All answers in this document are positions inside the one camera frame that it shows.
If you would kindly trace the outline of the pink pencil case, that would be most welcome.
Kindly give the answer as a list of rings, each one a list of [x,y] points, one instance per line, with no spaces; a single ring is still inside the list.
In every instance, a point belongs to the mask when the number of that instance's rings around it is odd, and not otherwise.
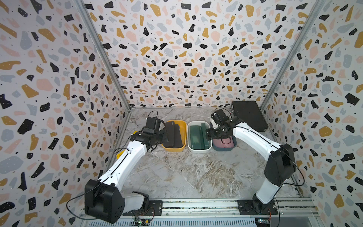
[[[231,137],[226,139],[213,139],[213,147],[217,149],[233,148],[234,141]]]

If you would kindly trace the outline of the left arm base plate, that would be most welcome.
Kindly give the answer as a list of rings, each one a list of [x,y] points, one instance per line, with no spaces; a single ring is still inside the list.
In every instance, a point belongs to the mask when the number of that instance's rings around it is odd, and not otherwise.
[[[138,210],[123,213],[123,216],[161,216],[162,215],[162,200],[146,200]]]

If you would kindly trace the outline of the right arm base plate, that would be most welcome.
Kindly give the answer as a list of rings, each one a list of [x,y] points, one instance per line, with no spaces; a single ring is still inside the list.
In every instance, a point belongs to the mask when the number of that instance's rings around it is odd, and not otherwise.
[[[278,215],[277,206],[272,201],[263,204],[258,199],[238,200],[237,209],[240,215]]]

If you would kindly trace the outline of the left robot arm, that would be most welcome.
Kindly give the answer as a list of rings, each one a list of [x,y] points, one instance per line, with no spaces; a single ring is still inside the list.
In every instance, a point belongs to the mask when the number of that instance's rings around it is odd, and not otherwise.
[[[112,224],[125,213],[146,214],[149,210],[147,194],[132,192],[122,195],[121,190],[140,159],[167,140],[164,121],[148,117],[146,125],[131,135],[128,145],[110,169],[86,184],[85,213]]]

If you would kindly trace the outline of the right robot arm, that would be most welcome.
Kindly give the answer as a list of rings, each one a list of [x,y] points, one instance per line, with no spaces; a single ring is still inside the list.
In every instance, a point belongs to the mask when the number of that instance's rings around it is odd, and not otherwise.
[[[255,131],[237,116],[228,117],[218,109],[211,114],[212,127],[206,130],[208,140],[221,140],[234,136],[255,149],[266,161],[264,182],[251,200],[252,209],[263,213],[272,204],[276,194],[297,167],[294,150],[288,145],[274,142]]]

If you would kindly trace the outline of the light green pencil case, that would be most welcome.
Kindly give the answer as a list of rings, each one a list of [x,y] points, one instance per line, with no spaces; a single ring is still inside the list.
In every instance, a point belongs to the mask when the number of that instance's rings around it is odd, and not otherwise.
[[[190,147],[194,150],[202,149],[201,141],[201,126],[192,125],[190,126]]]

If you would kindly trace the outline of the dark grey pencil case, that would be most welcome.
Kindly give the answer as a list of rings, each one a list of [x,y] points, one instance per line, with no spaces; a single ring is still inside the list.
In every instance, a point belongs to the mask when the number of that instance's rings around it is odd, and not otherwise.
[[[181,148],[183,146],[180,126],[175,122],[166,123],[167,142],[163,143],[165,148]]]

